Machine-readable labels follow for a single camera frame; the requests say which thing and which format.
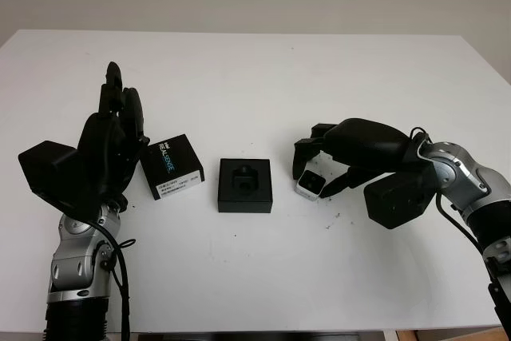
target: white table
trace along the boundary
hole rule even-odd
[[[362,188],[313,203],[291,179],[295,141],[348,117],[421,125],[509,177],[511,88],[460,37],[19,31],[0,49],[0,331],[44,328],[58,244],[60,214],[17,155],[76,146],[109,61],[138,88],[146,135],[186,133],[206,176],[154,201],[139,166],[125,191],[133,331],[497,323],[480,257],[433,204],[389,231]],[[221,157],[271,159],[271,214],[216,211]],[[112,331],[120,319],[113,288]]]

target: wire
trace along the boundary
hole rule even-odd
[[[422,133],[427,134],[426,130],[423,127],[413,127],[410,131],[410,140],[414,138],[415,131],[421,131]]]
[[[119,248],[124,249],[124,248],[131,247],[136,242],[137,241],[135,239],[130,239],[130,240],[123,241],[122,243],[119,244]],[[114,249],[113,250],[113,254],[112,254],[112,261],[111,261],[111,264],[110,264],[110,268],[111,268],[110,271],[112,272],[113,279],[115,280],[115,284],[117,285],[117,287],[119,288],[119,291],[120,291],[122,289],[121,282],[119,281],[119,278],[117,277],[117,273],[115,272],[116,260],[117,260],[117,254],[116,254],[116,251]]]
[[[476,239],[473,238],[473,236],[464,229],[455,219],[453,219],[445,210],[442,208],[442,194],[440,192],[437,192],[437,209],[440,212],[442,216],[444,216],[452,225],[454,225],[461,233],[465,235],[467,239],[470,240],[470,242],[473,244],[474,247],[476,247],[477,251],[482,255],[482,250],[479,247],[479,244],[477,243]]]
[[[121,244],[124,246],[120,246],[113,236],[110,234],[110,232],[100,226],[96,221],[89,220],[86,222],[88,225],[93,227],[94,229],[98,230],[103,234],[103,236],[106,237],[106,239],[111,243],[113,247],[113,253],[115,257],[119,259],[119,268],[121,270],[121,278],[122,282],[119,281],[117,278],[117,275],[115,274],[115,271],[113,270],[113,278],[115,279],[115,282],[117,286],[119,287],[119,292],[121,293],[121,341],[129,341],[129,284],[128,284],[128,270],[126,269],[126,261],[122,254],[122,248],[126,248],[127,246],[135,244],[135,240],[127,240]]]

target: robotic hand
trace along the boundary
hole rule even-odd
[[[138,92],[122,89],[110,62],[99,111],[83,128],[77,149],[43,141],[18,157],[32,192],[64,213],[51,263],[46,340],[102,340],[106,331],[110,272],[122,297],[123,341],[129,339],[129,290],[125,260],[115,236],[119,212],[142,150],[144,118]],[[119,260],[121,282],[114,267]]]
[[[299,180],[297,188],[313,187],[314,182],[303,178],[320,178],[304,172],[306,163],[320,151],[349,168],[319,188],[319,197],[392,172],[364,188],[369,217],[386,228],[396,228],[423,214],[436,193],[440,213],[481,253],[491,280],[495,312],[511,336],[511,186],[500,173],[478,164],[460,145],[433,143],[419,127],[408,137],[387,125],[348,119],[339,125],[318,124],[312,128],[311,138],[295,143],[293,178]],[[475,239],[443,210],[442,195],[461,213]]]

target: label sticker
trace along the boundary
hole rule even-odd
[[[156,190],[160,194],[160,198],[162,198],[168,195],[172,195],[173,193],[183,189],[192,187],[193,185],[200,184],[200,182],[200,171],[195,171],[189,173],[188,175],[177,177],[174,180],[170,180],[166,183],[157,185]]]

